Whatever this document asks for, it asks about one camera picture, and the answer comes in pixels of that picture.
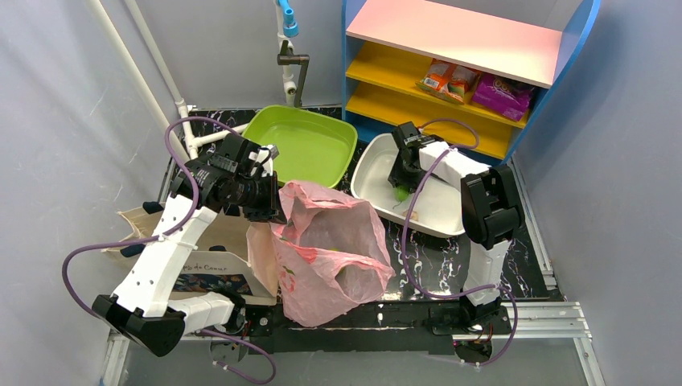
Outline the pink plastic grocery bag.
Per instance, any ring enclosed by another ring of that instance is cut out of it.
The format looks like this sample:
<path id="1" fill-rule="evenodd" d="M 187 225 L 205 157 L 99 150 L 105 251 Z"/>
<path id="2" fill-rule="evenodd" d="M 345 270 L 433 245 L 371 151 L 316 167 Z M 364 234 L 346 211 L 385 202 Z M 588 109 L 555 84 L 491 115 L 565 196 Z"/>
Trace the pink plastic grocery bag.
<path id="1" fill-rule="evenodd" d="M 281 296 L 288 319 L 321 326 L 383 296 L 395 271 L 367 200 L 300 180 L 279 197 L 286 222 L 253 223 L 246 242 L 254 276 Z"/>

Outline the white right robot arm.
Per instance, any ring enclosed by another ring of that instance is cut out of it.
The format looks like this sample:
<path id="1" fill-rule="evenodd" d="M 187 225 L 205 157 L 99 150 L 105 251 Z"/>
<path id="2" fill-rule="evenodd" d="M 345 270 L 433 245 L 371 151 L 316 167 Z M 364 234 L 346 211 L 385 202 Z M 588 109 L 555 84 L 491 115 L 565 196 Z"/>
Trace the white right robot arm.
<path id="1" fill-rule="evenodd" d="M 449 296 L 459 302 L 451 321 L 461 326 L 489 321 L 501 308 L 505 256 L 525 224 L 513 171 L 507 165 L 477 162 L 462 153 L 466 145 L 449 144 L 437 135 L 425 134 L 411 121 L 396 126 L 392 138 L 398 155 L 388 181 L 406 194 L 406 221 L 410 221 L 431 175 L 459 187 L 470 260 L 462 291 Z"/>

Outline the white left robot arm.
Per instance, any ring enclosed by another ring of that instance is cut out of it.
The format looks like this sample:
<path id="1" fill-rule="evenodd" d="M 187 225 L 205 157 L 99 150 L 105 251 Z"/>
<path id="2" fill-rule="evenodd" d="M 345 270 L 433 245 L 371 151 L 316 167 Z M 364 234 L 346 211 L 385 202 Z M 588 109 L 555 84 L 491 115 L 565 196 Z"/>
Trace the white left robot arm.
<path id="1" fill-rule="evenodd" d="M 151 242 L 123 282 L 110 295 L 96 297 L 97 317 L 158 357 L 184 335 L 236 326 L 246 301 L 234 290 L 183 300 L 171 299 L 171 293 L 199 238 L 222 211 L 235 206 L 250 222 L 285 223 L 273 168 L 278 154 L 275 145 L 229 134 L 215 153 L 185 163 L 170 185 Z"/>

